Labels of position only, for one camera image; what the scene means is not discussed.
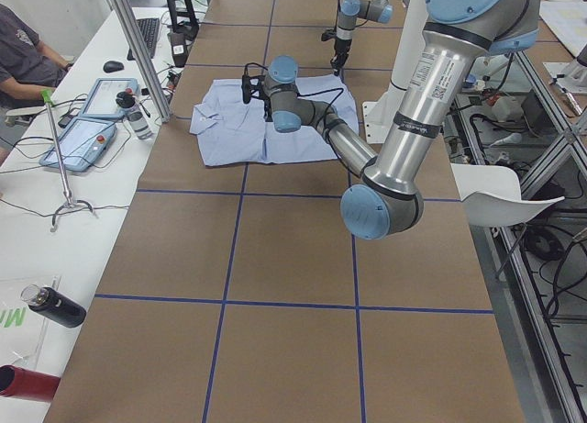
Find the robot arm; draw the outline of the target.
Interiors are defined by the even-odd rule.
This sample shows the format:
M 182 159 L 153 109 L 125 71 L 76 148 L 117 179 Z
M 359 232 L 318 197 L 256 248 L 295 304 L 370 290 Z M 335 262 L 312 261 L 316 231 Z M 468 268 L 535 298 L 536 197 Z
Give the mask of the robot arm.
M 336 25 L 321 37 L 323 41 L 334 40 L 334 56 L 330 65 L 335 75 L 340 75 L 348 59 L 357 20 L 386 24 L 392 15 L 390 0 L 338 0 Z
M 449 107 L 481 56 L 513 53 L 537 38 L 540 0 L 424 0 L 425 46 L 380 151 L 374 151 L 326 102 L 305 100 L 295 83 L 298 65 L 275 58 L 258 83 L 275 129 L 314 128 L 357 174 L 342 196 L 347 229 L 381 239 L 410 229 L 424 211 L 415 177 Z

